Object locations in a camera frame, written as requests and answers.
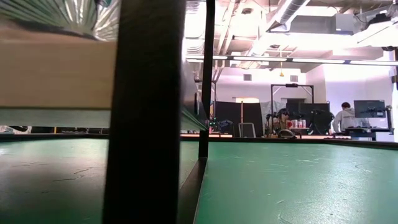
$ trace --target crack on surface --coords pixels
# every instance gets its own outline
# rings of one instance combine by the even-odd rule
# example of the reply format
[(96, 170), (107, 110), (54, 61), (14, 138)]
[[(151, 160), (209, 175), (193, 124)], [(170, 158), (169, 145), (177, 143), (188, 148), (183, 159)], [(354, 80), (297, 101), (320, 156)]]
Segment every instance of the crack on surface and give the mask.
[(37, 164), (39, 162), (30, 162), (30, 163), (22, 162), (22, 163), (25, 163), (25, 164), (24, 165), (16, 165), (16, 166), (13, 166), (13, 167), (30, 166), (30, 165), (33, 165), (33, 164)]
[(60, 179), (60, 180), (53, 180), (53, 182), (58, 182), (58, 181), (66, 181), (66, 180), (76, 180), (77, 178), (71, 178), (71, 179)]
[(303, 202), (294, 202), (294, 203), (314, 203), (314, 202), (320, 202), (319, 200), (312, 200), (312, 201), (303, 201)]
[(286, 219), (282, 218), (282, 214), (278, 215), (278, 220), (283, 224), (292, 224), (291, 222), (287, 221)]
[(361, 165), (363, 165), (363, 164), (355, 165), (355, 168), (360, 169), (360, 170), (363, 170), (363, 171), (365, 171), (365, 172), (371, 172), (370, 170), (360, 168), (359, 166), (361, 166)]
[(85, 170), (79, 170), (78, 172), (74, 172), (73, 174), (78, 174), (78, 173), (80, 173), (80, 172), (84, 172), (84, 171), (88, 171), (88, 170), (90, 170), (92, 167), (90, 167), (90, 168), (88, 168), (88, 169), (85, 169)]

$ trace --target person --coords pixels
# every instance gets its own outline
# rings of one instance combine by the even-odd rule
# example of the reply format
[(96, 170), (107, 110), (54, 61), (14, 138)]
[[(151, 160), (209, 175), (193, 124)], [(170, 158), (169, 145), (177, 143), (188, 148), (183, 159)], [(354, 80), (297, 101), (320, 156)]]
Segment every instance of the person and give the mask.
[(370, 127), (369, 121), (364, 118), (355, 118), (355, 110), (351, 105), (344, 102), (341, 105), (341, 111), (337, 113), (333, 121), (333, 129), (335, 132), (344, 132), (350, 127)]
[(277, 117), (272, 121), (273, 128), (276, 131), (288, 129), (289, 122), (289, 111), (286, 108), (282, 108), (277, 113)]

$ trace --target gray hoodie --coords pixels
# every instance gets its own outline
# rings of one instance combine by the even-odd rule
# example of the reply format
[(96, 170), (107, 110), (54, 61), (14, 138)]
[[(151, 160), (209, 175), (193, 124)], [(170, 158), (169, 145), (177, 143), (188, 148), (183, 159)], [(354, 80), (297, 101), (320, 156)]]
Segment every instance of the gray hoodie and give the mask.
[(346, 128), (349, 127), (369, 127), (369, 122), (364, 118), (355, 118), (355, 110), (354, 108), (346, 108), (335, 116), (335, 120), (333, 121), (333, 129), (335, 132), (343, 132)]

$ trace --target green table surface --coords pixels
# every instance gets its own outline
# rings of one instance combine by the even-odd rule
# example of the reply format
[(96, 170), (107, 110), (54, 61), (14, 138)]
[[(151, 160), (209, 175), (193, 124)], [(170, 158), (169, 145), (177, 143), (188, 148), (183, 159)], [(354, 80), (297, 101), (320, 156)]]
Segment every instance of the green table surface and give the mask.
[[(106, 140), (0, 143), (0, 223), (100, 223)], [(197, 159), (183, 142), (180, 182)], [(398, 152), (211, 143), (197, 223), (396, 223)]]
[(398, 151), (210, 145), (198, 224), (397, 222)]

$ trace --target cable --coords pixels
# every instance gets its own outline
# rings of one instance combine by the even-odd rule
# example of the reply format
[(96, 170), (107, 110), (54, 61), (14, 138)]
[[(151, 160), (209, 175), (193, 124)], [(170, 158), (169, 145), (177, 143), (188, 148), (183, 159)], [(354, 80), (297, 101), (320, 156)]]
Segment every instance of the cable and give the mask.
[(356, 14), (354, 14), (354, 16), (355, 16), (360, 22), (367, 24), (367, 22), (362, 21), (362, 20), (359, 18), (359, 16), (357, 16)]
[(328, 8), (329, 8), (329, 7), (332, 7), (333, 9), (335, 9), (335, 10), (336, 10), (336, 12), (337, 12), (338, 14), (340, 13), (340, 12), (337, 10), (337, 8), (336, 8), (335, 6), (332, 6), (332, 5), (331, 5), (331, 4), (329, 4), (328, 2), (319, 1), (319, 0), (313, 0), (313, 1), (315, 1), (315, 2), (320, 2), (320, 3), (323, 3), (323, 4), (327, 5), (327, 6), (328, 6)]

